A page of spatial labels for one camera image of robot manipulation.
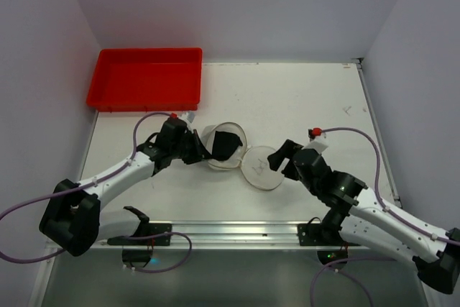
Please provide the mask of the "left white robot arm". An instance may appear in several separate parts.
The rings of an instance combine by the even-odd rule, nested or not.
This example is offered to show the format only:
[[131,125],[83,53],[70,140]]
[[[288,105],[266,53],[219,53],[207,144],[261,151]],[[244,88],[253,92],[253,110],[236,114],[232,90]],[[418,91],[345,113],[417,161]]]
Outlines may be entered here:
[[212,157],[197,131],[171,116],[160,131],[134,143],[133,153],[119,164],[77,183],[68,179],[58,183],[39,230],[74,257],[102,239],[141,239],[149,235],[148,216],[131,206],[114,214],[102,214],[103,209],[132,186],[169,167],[173,160],[191,165]]

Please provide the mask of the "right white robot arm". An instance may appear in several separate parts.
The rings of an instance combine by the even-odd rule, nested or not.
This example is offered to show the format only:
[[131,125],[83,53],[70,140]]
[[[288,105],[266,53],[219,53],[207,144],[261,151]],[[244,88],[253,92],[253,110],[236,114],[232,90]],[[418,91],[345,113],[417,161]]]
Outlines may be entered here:
[[271,170],[301,182],[329,208],[315,233],[319,241],[368,247],[406,264],[439,293],[453,293],[459,278],[459,229],[433,226],[377,197],[360,179],[331,169],[312,144],[288,139],[267,161]]

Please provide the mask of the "white round laundry bag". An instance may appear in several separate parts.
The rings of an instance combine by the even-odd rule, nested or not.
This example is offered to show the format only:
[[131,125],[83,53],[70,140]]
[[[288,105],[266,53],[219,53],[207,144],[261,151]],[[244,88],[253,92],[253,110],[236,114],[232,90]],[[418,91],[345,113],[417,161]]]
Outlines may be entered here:
[[206,127],[201,135],[202,143],[211,153],[213,138],[216,131],[232,132],[237,134],[243,145],[226,161],[211,159],[208,166],[218,171],[240,170],[248,184],[261,191],[272,191],[284,180],[284,176],[270,169],[267,156],[275,149],[269,146],[251,146],[244,129],[237,123],[224,122]]

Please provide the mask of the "black bra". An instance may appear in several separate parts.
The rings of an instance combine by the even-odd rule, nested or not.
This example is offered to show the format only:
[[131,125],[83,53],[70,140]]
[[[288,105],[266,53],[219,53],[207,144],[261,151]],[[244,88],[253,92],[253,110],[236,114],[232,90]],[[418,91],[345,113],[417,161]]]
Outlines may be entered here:
[[212,158],[218,161],[228,160],[243,145],[240,137],[232,132],[216,131],[213,138]]

